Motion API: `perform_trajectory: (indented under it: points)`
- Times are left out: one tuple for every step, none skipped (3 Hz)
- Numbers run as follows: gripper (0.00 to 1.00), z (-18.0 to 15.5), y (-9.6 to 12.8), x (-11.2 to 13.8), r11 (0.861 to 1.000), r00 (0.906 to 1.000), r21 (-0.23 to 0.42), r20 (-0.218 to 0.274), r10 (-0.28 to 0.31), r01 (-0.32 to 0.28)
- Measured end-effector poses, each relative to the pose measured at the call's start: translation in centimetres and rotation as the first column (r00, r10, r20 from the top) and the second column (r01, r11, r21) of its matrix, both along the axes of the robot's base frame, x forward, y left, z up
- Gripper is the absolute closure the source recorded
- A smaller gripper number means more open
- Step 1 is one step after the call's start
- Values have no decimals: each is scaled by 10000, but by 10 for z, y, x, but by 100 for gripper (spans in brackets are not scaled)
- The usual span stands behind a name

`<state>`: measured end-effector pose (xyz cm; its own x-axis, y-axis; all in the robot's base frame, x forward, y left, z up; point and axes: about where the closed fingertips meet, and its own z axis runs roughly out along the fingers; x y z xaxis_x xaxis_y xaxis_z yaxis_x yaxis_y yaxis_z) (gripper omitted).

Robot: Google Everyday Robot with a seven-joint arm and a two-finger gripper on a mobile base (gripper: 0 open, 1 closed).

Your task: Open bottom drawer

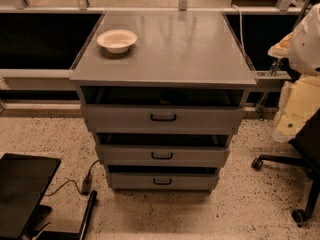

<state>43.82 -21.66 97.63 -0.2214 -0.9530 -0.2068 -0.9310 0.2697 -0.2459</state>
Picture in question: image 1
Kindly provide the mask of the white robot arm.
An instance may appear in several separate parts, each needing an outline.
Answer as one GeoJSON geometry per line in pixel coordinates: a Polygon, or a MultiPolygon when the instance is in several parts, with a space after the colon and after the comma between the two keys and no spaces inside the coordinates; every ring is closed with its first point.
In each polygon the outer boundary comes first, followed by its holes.
{"type": "Polygon", "coordinates": [[[320,108],[320,4],[268,55],[287,58],[290,68],[300,73],[298,80],[285,82],[280,94],[273,138],[283,143],[293,139],[320,108]]]}

